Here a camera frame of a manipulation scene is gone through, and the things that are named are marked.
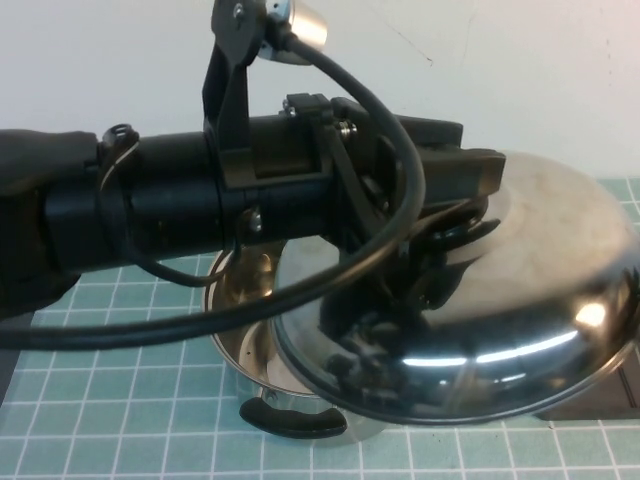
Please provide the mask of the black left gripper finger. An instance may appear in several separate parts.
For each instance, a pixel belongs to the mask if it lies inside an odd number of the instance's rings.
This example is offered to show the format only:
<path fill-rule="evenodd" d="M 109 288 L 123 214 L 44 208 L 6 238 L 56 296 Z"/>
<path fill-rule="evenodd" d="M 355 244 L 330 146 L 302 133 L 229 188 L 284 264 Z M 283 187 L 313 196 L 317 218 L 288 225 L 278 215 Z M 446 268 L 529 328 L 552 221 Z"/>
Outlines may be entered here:
<path fill-rule="evenodd" d="M 426 201 L 487 197 L 501 186 L 506 155 L 491 149 L 424 149 Z"/>

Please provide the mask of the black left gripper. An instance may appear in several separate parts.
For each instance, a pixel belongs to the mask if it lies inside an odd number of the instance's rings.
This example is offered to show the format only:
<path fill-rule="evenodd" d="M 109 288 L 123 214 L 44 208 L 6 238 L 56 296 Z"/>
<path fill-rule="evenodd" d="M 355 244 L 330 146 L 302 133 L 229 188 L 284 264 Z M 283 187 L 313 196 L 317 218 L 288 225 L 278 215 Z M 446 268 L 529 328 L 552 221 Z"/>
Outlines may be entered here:
<path fill-rule="evenodd" d="M 321 236 L 347 252 L 388 224 L 406 177 L 388 136 L 358 103 L 288 96 L 294 112 L 223 115 L 218 123 L 218 195 L 226 226 L 250 213 L 260 231 L 230 234 L 245 245 Z M 420 234 L 394 260 L 394 302 L 442 307 L 458 286 L 448 240 Z"/>

